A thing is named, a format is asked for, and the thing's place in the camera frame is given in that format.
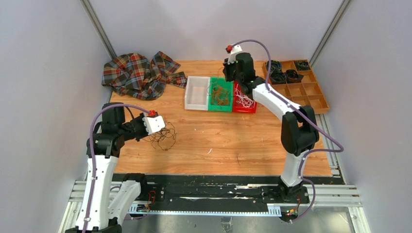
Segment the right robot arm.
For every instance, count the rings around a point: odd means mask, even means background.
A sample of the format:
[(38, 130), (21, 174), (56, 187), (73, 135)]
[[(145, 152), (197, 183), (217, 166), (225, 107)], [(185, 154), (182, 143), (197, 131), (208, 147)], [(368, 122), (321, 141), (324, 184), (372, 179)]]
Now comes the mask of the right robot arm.
[(281, 122), (281, 143), (286, 151), (286, 161), (277, 194), (283, 202), (291, 202), (302, 185), (306, 157), (319, 141), (314, 110), (309, 105), (300, 106), (284, 98), (258, 77), (249, 53), (230, 54), (223, 65), (226, 81), (236, 81), (243, 94), (262, 104)]

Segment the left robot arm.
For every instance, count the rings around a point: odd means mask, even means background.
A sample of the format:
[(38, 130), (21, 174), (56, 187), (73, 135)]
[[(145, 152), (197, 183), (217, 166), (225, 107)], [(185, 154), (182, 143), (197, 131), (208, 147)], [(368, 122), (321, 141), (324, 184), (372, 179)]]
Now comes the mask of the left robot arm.
[(75, 226), (68, 233), (120, 233), (134, 200), (148, 197), (149, 188), (142, 173), (130, 173), (110, 199), (112, 178), (120, 150), (128, 140), (140, 141), (165, 128), (162, 116), (154, 110), (120, 102), (107, 103), (93, 118), (89, 139), (86, 188)]

